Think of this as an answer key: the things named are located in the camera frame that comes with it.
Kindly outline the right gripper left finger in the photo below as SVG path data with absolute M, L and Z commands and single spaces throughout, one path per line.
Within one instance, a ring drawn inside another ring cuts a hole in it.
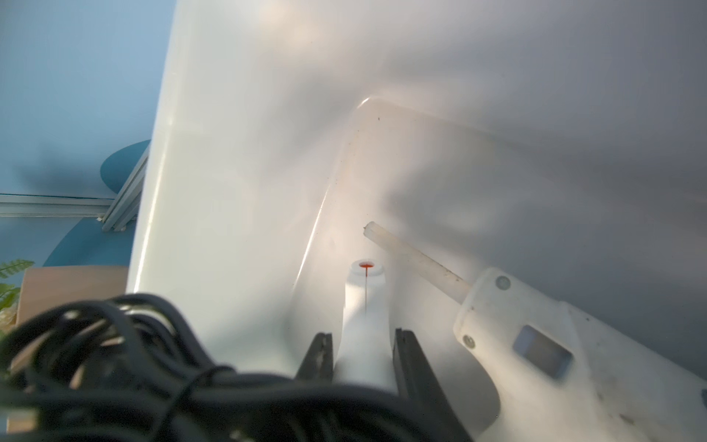
M 332 381 L 333 373 L 333 335 L 317 333 L 296 372 L 296 379 Z

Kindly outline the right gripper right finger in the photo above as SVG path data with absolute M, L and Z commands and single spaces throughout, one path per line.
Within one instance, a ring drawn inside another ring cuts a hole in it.
M 443 441 L 472 441 L 453 411 L 413 331 L 395 331 L 393 366 L 399 396 L 434 421 Z

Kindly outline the small white orange glue gun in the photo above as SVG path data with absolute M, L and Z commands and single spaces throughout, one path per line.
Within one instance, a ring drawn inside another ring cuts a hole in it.
M 398 393 L 385 268 L 372 259 L 352 263 L 344 285 L 342 334 L 334 380 Z

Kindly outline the large white glue gun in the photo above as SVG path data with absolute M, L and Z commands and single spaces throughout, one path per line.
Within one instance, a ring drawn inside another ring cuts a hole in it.
M 495 385 L 484 441 L 703 441 L 706 383 L 505 271 L 467 282 L 376 223 L 365 236 L 460 304 L 453 332 Z

